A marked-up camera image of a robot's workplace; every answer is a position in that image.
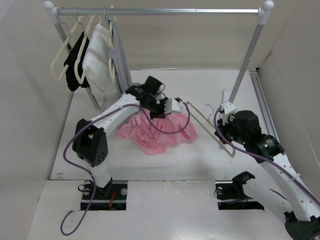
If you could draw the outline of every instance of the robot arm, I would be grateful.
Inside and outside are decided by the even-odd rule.
[[[164,118],[172,112],[182,112],[183,102],[180,98],[157,98],[160,95],[161,85],[163,84],[159,80],[149,76],[144,84],[131,86],[115,104],[100,115],[89,121],[81,119],[77,123],[75,133],[89,122],[110,114],[83,131],[72,144],[73,151],[85,161],[87,169],[93,174],[96,185],[103,194],[108,194],[110,189],[108,184],[112,184],[105,161],[109,151],[107,142],[109,134],[126,118],[140,110],[137,105],[148,109],[151,119]]]
[[[235,141],[243,145],[247,152],[261,156],[255,157],[255,160],[270,174],[286,199],[271,192],[249,172],[235,176],[230,184],[220,185],[220,189],[225,191],[222,190],[218,198],[222,200],[245,197],[256,199],[284,223],[287,232],[294,240],[312,240],[319,235],[320,206],[276,166],[287,171],[306,188],[277,139],[271,135],[262,134],[259,119],[252,111],[237,112],[236,107],[227,101],[221,105],[220,114],[222,118],[217,123],[222,136],[228,142]],[[215,134],[223,143],[227,143],[217,131]]]

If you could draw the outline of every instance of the gray garment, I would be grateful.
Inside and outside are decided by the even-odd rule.
[[[112,57],[109,57],[114,61],[115,69],[118,75],[118,84],[120,88],[120,92],[123,94],[131,85],[132,85],[132,80],[131,80],[131,74],[130,74],[130,68],[127,62],[127,58],[125,55],[125,50],[124,46],[122,44],[117,23],[115,20],[115,17],[112,15],[108,16],[108,21],[109,23],[112,23],[112,31],[113,31],[113,41],[114,41],[114,51]]]

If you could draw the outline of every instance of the clothing rack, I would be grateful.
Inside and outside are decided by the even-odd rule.
[[[58,31],[62,41],[67,38],[58,16],[82,16],[82,15],[130,15],[130,16],[156,16],[156,15],[252,15],[257,16],[258,21],[255,27],[251,42],[243,59],[238,76],[230,94],[229,101],[234,102],[237,92],[239,90],[242,79],[248,68],[250,59],[255,50],[256,44],[262,32],[264,25],[267,23],[271,10],[274,8],[272,0],[264,1],[262,7],[256,9],[197,9],[197,8],[64,8],[55,7],[51,1],[44,1],[44,8],[46,9],[51,21],[53,22],[56,30]]]

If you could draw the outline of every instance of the red wire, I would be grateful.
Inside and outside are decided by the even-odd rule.
[[[112,204],[114,203],[114,200],[115,200],[115,197],[116,197],[116,191],[113,190],[112,191],[112,198],[110,199],[110,202],[109,202],[109,210],[111,210],[111,207],[112,207]]]

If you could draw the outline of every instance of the metal rod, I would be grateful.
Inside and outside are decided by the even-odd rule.
[[[262,31],[263,27],[264,27],[264,25],[260,25],[260,24],[257,24],[256,27],[255,27],[255,30],[254,30],[250,45],[248,47],[248,50],[246,51],[246,54],[245,54],[245,57],[243,59],[241,68],[239,70],[239,74],[236,77],[235,84],[234,84],[232,92],[230,94],[230,98],[229,98],[229,102],[230,103],[233,103],[235,98],[236,98],[236,95],[237,95],[237,92],[239,90],[240,84],[242,82],[242,79],[244,78],[244,75],[245,75],[246,70],[248,68],[250,59],[251,59],[252,54],[253,54],[253,52],[255,50],[256,44],[258,42],[258,39],[260,37],[260,34],[261,34],[261,31]]]
[[[196,9],[196,8],[77,8],[80,15],[253,15],[259,9]],[[74,15],[74,8],[61,8],[58,15]]]
[[[67,36],[66,36],[66,34],[65,34],[64,29],[62,28],[61,23],[58,22],[58,23],[54,23],[53,25],[55,26],[56,31],[58,32],[58,34],[59,34],[62,42],[64,43],[65,40],[67,39]],[[65,48],[66,48],[66,50],[68,51],[68,53],[70,53],[70,51],[71,51],[71,49],[72,49],[70,43],[68,43]]]
[[[86,87],[85,90],[86,90],[86,92],[88,93],[89,98],[90,98],[90,100],[91,100],[94,108],[97,109],[97,110],[100,110],[101,107],[99,106],[99,104],[98,104],[97,99],[95,98],[95,96],[92,94],[91,88],[90,88],[90,87]]]

